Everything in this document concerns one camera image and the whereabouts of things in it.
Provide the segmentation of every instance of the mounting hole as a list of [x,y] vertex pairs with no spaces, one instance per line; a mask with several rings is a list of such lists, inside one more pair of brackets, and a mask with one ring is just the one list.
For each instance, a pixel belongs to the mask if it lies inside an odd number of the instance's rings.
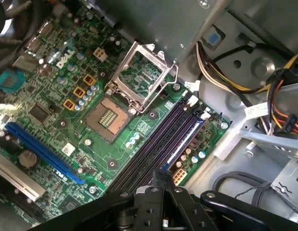
[[233,65],[234,65],[235,68],[239,69],[242,66],[242,63],[241,63],[240,60],[235,60],[233,62]]
[[151,223],[151,221],[150,221],[150,220],[146,220],[146,221],[144,222],[144,225],[145,225],[145,226],[151,226],[151,225],[152,225],[152,223]]
[[207,226],[207,224],[204,221],[199,222],[199,226],[204,228],[205,226]]

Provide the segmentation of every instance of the label sticker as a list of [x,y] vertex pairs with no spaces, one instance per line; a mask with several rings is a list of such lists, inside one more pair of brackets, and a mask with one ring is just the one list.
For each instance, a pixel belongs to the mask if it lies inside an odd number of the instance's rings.
[[190,92],[195,92],[199,91],[200,87],[200,80],[196,80],[195,82],[184,82],[184,86],[190,91]]
[[254,119],[261,116],[267,116],[268,112],[268,103],[259,103],[257,105],[245,108],[245,114],[247,119]]
[[62,152],[67,155],[70,156],[74,151],[75,151],[75,147],[73,145],[71,145],[70,143],[67,143],[64,148],[62,149]]

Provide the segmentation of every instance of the white connector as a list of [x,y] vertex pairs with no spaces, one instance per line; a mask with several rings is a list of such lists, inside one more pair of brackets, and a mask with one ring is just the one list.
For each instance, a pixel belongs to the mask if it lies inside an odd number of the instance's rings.
[[0,175],[34,202],[46,192],[38,183],[23,173],[1,154]]
[[104,62],[108,57],[108,55],[105,53],[105,51],[99,47],[94,51],[93,55],[96,58],[98,58],[101,62]]

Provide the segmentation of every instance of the pci slot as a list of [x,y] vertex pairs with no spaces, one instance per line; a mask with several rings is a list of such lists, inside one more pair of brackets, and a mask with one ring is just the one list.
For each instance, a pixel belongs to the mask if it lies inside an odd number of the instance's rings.
[[27,133],[23,128],[14,122],[10,122],[5,127],[7,131],[18,138],[24,146],[33,151],[40,158],[46,161],[53,168],[58,170],[64,176],[74,180],[77,184],[83,184],[85,181],[80,180],[74,173],[73,169],[68,166],[63,160],[58,158],[52,151],[45,145],[41,144],[38,140]]
[[42,197],[46,192],[45,189],[43,189],[39,184],[23,173],[1,154],[0,175],[34,202]]

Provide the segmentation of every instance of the integrated circuit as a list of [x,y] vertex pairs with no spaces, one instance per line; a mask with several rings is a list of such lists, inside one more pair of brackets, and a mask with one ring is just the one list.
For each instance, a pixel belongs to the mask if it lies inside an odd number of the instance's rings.
[[128,113],[107,97],[86,117],[86,124],[107,142],[114,141],[129,121]]
[[48,110],[46,110],[44,107],[36,103],[31,110],[29,111],[29,114],[32,115],[38,122],[45,123],[47,121],[50,113]]

